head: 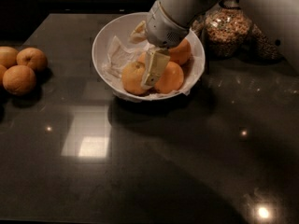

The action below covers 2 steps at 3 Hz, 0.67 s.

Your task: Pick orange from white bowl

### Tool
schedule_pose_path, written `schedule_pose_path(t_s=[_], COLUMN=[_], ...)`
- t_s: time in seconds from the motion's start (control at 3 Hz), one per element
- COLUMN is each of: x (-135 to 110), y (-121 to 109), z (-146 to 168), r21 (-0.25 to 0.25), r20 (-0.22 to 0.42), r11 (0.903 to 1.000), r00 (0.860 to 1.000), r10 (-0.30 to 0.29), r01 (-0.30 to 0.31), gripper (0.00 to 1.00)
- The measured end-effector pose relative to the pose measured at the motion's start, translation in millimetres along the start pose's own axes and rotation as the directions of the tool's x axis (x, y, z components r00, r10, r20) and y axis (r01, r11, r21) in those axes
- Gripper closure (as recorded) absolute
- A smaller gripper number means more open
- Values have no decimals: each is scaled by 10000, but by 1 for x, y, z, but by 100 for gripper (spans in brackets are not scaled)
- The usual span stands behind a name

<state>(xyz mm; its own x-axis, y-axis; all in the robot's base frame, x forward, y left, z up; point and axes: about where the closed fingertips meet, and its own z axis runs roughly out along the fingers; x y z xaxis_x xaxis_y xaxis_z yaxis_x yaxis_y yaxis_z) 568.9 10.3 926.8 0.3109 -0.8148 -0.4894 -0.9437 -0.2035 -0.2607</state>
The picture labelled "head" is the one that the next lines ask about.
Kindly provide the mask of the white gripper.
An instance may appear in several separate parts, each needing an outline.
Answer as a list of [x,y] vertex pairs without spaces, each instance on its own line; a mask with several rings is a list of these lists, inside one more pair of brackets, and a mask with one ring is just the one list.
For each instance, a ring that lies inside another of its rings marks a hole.
[[141,81],[144,89],[148,90],[158,82],[170,60],[167,49],[178,46],[188,33],[187,28],[167,16],[159,0],[153,4],[146,21],[141,21],[129,35],[129,41],[133,44],[148,39],[152,45],[159,47],[146,51],[145,72]]

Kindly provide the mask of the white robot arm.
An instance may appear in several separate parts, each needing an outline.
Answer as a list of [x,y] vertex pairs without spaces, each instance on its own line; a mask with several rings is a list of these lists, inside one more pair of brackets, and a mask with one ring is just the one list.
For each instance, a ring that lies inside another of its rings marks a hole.
[[206,13],[219,0],[157,0],[146,18],[131,32],[129,41],[147,40],[145,73],[141,87],[152,88],[162,76],[170,60],[169,50],[177,47],[188,35],[193,21]]

